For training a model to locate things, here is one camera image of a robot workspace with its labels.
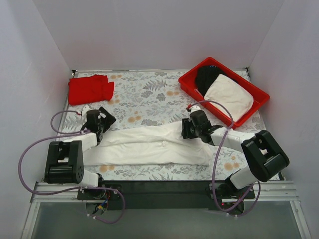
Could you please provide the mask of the white t shirt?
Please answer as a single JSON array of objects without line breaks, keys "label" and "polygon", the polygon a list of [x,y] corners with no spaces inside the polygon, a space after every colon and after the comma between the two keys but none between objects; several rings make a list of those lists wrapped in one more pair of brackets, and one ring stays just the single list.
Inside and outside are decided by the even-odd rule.
[{"label": "white t shirt", "polygon": [[145,126],[107,131],[101,143],[84,152],[86,166],[98,165],[209,165],[210,145],[199,138],[184,139],[180,121],[160,126]]}]

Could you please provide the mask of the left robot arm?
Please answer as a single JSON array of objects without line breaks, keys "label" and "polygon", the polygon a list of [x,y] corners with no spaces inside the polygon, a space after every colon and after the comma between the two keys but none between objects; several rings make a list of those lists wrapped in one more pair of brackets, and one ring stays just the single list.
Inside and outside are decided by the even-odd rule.
[{"label": "left robot arm", "polygon": [[44,182],[48,184],[77,184],[95,199],[101,199],[107,192],[102,184],[103,177],[84,169],[84,152],[98,146],[104,133],[116,122],[105,108],[74,111],[86,118],[74,137],[64,141],[51,142],[48,148]]}]

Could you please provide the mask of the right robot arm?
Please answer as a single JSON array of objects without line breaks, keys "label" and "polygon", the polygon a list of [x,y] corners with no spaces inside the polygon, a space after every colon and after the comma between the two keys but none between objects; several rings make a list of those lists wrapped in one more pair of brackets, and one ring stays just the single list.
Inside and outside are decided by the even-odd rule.
[{"label": "right robot arm", "polygon": [[228,176],[215,188],[218,198],[237,198],[258,181],[267,182],[290,164],[289,158],[267,131],[239,132],[221,125],[212,125],[203,110],[191,107],[189,117],[182,120],[181,136],[199,138],[212,146],[225,146],[244,154],[248,166]]}]

